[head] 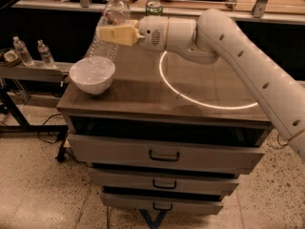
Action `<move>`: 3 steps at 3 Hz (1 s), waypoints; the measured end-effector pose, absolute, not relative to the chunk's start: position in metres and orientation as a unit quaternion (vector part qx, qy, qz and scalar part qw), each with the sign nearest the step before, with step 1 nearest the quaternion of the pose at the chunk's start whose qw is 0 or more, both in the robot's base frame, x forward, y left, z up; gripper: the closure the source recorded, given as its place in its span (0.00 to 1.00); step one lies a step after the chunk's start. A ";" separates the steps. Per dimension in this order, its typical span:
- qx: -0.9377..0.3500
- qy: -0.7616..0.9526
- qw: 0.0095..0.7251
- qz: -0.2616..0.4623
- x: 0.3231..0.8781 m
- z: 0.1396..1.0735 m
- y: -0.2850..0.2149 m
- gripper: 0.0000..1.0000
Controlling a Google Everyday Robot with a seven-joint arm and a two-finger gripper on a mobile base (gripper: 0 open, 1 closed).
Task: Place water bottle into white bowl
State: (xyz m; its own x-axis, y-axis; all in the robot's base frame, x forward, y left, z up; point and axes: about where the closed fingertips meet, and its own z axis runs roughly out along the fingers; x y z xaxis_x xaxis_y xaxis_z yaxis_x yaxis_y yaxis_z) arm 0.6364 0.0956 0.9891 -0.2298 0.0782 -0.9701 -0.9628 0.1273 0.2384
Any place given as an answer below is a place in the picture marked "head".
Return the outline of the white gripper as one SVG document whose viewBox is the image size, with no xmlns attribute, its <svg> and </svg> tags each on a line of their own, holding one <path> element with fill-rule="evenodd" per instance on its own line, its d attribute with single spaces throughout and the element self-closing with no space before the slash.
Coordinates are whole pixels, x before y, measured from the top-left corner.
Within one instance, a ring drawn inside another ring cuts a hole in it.
<svg viewBox="0 0 305 229">
<path fill-rule="evenodd" d="M 147 50 L 163 52 L 166 47 L 168 23 L 168 17 L 149 15 L 140 20 L 130 20 L 129 24 L 125 25 L 98 26 L 96 34 L 105 42 L 123 46 L 133 46 L 139 42 L 139 45 Z"/>
</svg>

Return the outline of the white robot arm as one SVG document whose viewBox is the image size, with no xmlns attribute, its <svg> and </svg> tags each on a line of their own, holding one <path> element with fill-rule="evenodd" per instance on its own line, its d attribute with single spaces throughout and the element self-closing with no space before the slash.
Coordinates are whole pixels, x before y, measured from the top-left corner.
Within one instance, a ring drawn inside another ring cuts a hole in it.
<svg viewBox="0 0 305 229">
<path fill-rule="evenodd" d="M 198 19 L 149 15 L 96 28 L 102 41 L 175 52 L 197 63 L 223 58 L 237 73 L 265 115 L 296 154 L 305 160 L 305 88 L 260 50 L 221 10 Z"/>
</svg>

